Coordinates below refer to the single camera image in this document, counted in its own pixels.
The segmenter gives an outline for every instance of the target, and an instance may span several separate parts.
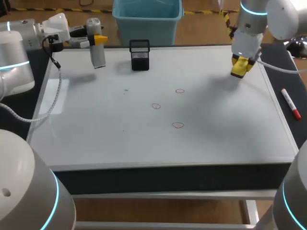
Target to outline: gray cable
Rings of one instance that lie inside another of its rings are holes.
[[[18,114],[16,114],[10,107],[8,107],[8,106],[5,105],[5,104],[0,103],[0,107],[2,107],[2,108],[4,108],[4,109],[6,109],[7,111],[9,111],[16,119],[18,119],[18,120],[20,120],[20,121],[23,121],[23,122],[30,122],[30,123],[31,123],[31,122],[36,122],[36,121],[41,121],[41,120],[47,118],[47,117],[51,114],[51,112],[52,112],[54,106],[55,106],[56,103],[57,103],[57,100],[58,100],[58,97],[59,97],[59,92],[60,92],[60,90],[61,90],[61,86],[62,86],[62,72],[61,72],[61,69],[59,69],[59,86],[58,86],[58,90],[57,90],[56,97],[54,98],[54,101],[53,101],[53,103],[52,103],[50,109],[48,110],[48,112],[47,112],[44,116],[42,116],[42,117],[40,117],[40,118],[37,118],[37,119],[25,119],[25,118],[19,116]]]
[[[260,61],[259,59],[257,60],[258,63],[266,66],[266,67],[269,67],[271,69],[274,69],[274,70],[277,70],[277,71],[280,71],[280,72],[284,72],[284,73],[291,73],[291,74],[298,74],[298,73],[304,73],[304,72],[307,72],[307,69],[303,69],[303,70],[287,70],[287,69],[282,69],[282,68],[278,68],[276,66],[272,66],[268,63],[265,63],[263,61]]]

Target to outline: blue storage bin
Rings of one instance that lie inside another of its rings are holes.
[[[181,0],[114,0],[113,4],[123,46],[132,39],[148,39],[151,46],[173,45],[183,15]]]

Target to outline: white coiled cable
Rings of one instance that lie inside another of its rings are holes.
[[[2,84],[3,84],[3,94],[2,94],[2,97],[1,97],[1,99],[2,99],[2,98],[4,97],[4,95],[5,95],[6,86],[5,86],[5,80],[4,80],[4,78],[1,77],[1,80],[2,80]],[[58,90],[57,90],[56,97],[54,98],[54,101],[53,101],[53,103],[52,103],[50,109],[48,110],[48,112],[47,112],[45,115],[43,115],[42,117],[40,117],[40,118],[37,118],[37,119],[25,119],[25,118],[19,116],[18,114],[16,114],[10,107],[8,107],[8,106],[5,105],[5,104],[0,103],[0,107],[2,107],[2,108],[4,108],[4,109],[6,109],[7,111],[9,111],[16,119],[18,119],[18,120],[20,120],[20,121],[23,121],[23,122],[30,122],[30,123],[31,123],[31,122],[36,122],[36,121],[41,121],[41,120],[47,118],[47,117],[51,114],[51,112],[52,112],[54,106],[55,106],[56,103],[57,103],[57,100],[58,100],[58,97],[59,97],[59,92],[60,92],[60,90],[61,90],[61,86],[62,86],[62,72],[61,72],[61,69],[59,69],[59,86],[58,86]]]

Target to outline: red circle drawing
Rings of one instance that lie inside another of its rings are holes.
[[[154,109],[160,109],[161,108],[161,105],[157,104],[157,103],[153,103],[152,104],[152,108]]]
[[[185,92],[185,90],[183,90],[183,89],[177,89],[176,90],[176,93],[184,93]]]
[[[175,128],[182,128],[184,126],[184,124],[181,122],[174,122],[172,125]]]

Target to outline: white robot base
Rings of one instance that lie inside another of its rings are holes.
[[[0,229],[72,230],[73,199],[19,136],[0,130]]]

